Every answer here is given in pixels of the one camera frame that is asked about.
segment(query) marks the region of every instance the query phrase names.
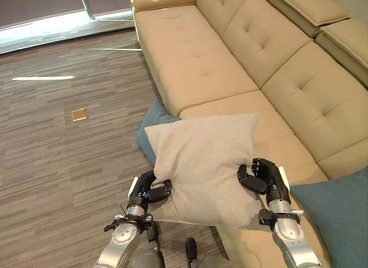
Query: striped gray carpet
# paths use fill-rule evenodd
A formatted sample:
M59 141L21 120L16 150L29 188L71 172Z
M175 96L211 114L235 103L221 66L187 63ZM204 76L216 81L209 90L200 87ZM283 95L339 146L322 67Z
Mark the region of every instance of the striped gray carpet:
M126 205L134 176L151 169L135 133L158 95L125 30L0 59L0 267L88 268L111 237L102 229ZM73 76L15 81L20 76ZM87 109L72 122L71 111ZM161 223L167 267L224 254L213 228ZM142 237L142 246L146 237Z

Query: black shoe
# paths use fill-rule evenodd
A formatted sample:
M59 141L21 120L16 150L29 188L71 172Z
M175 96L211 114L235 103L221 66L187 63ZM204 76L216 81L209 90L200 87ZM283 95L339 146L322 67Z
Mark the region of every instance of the black shoe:
M185 242L185 254L188 262L197 259L197 244L194 238L188 238Z
M153 222L152 228L147 230L147 238L148 242L156 241L157 244L159 243L159 230L156 222Z

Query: gray pillow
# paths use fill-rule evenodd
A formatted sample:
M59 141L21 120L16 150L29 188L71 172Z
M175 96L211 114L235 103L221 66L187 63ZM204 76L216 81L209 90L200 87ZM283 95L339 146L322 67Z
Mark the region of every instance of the gray pillow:
M310 213L334 268L368 267L368 168L334 181L291 186Z
M151 204L161 221L259 228L259 197L237 180L251 167L257 114L212 116L146 127L156 153L154 185L170 179L171 197Z
M144 131L144 128L161 123L170 123L178 120L181 120L181 118L169 115L165 107L162 106L162 104L159 102L157 98L153 101L136 135L138 145L143 150L143 153L147 156L149 162L152 163L153 165L156 162L156 155L152 150L152 147L150 145L150 142L148 141L148 137Z

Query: brass floor plate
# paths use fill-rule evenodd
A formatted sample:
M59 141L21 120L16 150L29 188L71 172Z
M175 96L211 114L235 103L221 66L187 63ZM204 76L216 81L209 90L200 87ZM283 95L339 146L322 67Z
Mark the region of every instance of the brass floor plate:
M87 110L79 109L71 112L72 121L85 120L87 118Z

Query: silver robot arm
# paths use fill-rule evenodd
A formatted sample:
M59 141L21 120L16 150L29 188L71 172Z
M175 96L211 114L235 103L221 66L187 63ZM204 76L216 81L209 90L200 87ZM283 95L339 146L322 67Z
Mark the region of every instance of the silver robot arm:
M283 168L265 159L254 159L252 175L247 174L246 166L240 166L237 177L240 183L258 194L266 194L270 210L262 209L258 214L261 225L272 230L275 243L281 249L288 268L322 267L316 254L305 241L300 227L302 210L290 207L289 184Z
M155 179L153 171L135 177L129 191L129 201L124 215L115 216L105 232L113 230L109 244L104 248L93 268L127 268L131 255L139 245L139 235L153 226L154 220L147 213L149 202L161 201L171 194L171 182L151 190Z
M137 226L122 223L112 234L110 243L105 247L93 268L127 268L132 253L139 245Z

